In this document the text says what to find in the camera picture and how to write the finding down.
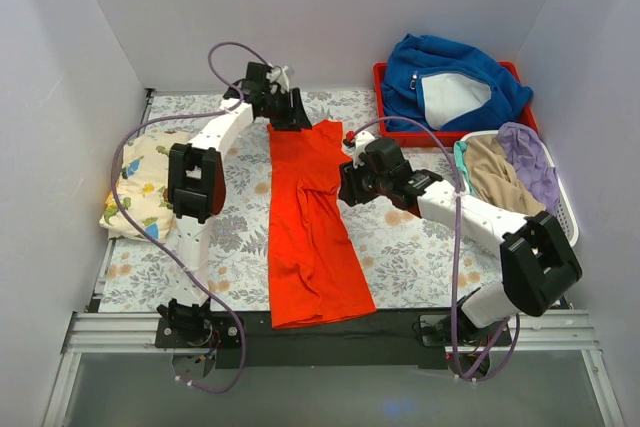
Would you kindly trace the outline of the orange t shirt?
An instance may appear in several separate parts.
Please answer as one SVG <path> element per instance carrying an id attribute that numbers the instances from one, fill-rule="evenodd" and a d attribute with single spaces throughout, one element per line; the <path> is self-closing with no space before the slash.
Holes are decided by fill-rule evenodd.
<path id="1" fill-rule="evenodd" d="M 271 129 L 268 285 L 275 329 L 335 323 L 375 312 L 338 207 L 341 123 Z"/>

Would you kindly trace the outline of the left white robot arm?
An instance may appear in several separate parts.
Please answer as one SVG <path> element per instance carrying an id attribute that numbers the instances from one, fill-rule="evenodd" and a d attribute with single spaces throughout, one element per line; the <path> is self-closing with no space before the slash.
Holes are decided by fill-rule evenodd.
<path id="1" fill-rule="evenodd" d="M 276 130 L 299 132 L 311 123 L 300 90 L 290 86 L 291 68 L 259 62 L 247 65 L 245 77 L 228 88 L 218 116 L 188 143 L 169 150 L 168 201 L 177 228 L 177 257 L 184 277 L 171 300 L 158 307 L 165 331 L 193 346 L 215 343 L 208 277 L 209 242 L 214 217 L 226 199 L 223 160 L 236 138 L 255 119 Z"/>

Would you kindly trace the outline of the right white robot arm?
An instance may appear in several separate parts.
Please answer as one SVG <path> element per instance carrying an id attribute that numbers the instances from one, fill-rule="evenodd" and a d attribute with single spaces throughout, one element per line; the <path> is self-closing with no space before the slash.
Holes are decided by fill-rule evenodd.
<path id="1" fill-rule="evenodd" d="M 385 197 L 400 210 L 472 239 L 500 261 L 501 280 L 456 301 L 454 312 L 427 335 L 475 344 L 508 317 L 542 316 L 581 279 L 581 265 L 554 215 L 510 212 L 459 192 L 442 176 L 413 169 L 390 138 L 362 131 L 348 134 L 344 143 L 353 153 L 340 167 L 340 200 L 353 207 Z"/>

